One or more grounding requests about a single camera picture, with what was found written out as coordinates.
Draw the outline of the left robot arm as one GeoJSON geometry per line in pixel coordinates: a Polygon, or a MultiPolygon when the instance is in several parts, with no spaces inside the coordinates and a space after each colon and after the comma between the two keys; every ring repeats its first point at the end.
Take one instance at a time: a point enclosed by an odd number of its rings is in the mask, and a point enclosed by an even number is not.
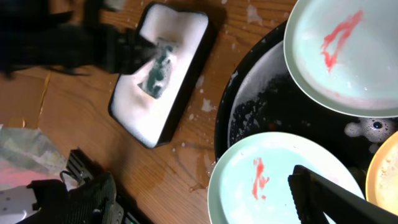
{"type": "Polygon", "coordinates": [[[96,66],[108,73],[132,74],[160,52],[134,29],[119,32],[100,21],[100,11],[120,10],[123,1],[87,0],[81,24],[73,11],[52,14],[49,1],[1,1],[1,73],[42,66],[74,75],[96,66]]]}

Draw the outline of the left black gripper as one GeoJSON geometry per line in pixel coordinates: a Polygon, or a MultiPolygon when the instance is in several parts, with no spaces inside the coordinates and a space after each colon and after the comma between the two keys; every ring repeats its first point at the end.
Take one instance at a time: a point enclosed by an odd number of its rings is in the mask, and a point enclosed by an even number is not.
{"type": "Polygon", "coordinates": [[[157,45],[134,29],[119,32],[102,26],[99,42],[99,67],[108,73],[133,74],[157,55],[157,45]]]}

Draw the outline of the yellow plate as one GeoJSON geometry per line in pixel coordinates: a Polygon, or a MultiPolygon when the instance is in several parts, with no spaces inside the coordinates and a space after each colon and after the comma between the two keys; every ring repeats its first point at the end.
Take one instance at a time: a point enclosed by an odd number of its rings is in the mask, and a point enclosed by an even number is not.
{"type": "Polygon", "coordinates": [[[366,176],[366,200],[397,215],[397,132],[375,153],[366,176]]]}

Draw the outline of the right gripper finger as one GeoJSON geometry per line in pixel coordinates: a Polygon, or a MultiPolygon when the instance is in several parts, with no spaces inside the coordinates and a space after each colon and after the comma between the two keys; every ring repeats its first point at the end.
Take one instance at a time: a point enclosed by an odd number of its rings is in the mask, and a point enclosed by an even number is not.
{"type": "Polygon", "coordinates": [[[288,183],[302,224],[394,224],[397,215],[379,208],[312,170],[296,165],[288,183]]]}

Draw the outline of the green yellow sponge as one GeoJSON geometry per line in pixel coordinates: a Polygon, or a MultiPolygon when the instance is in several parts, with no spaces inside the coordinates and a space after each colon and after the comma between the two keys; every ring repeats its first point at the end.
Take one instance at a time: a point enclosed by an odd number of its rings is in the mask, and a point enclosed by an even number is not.
{"type": "Polygon", "coordinates": [[[154,63],[145,79],[138,84],[138,87],[153,97],[158,99],[168,87],[172,73],[172,64],[176,60],[176,52],[179,45],[176,42],[157,39],[157,55],[154,63]]]}

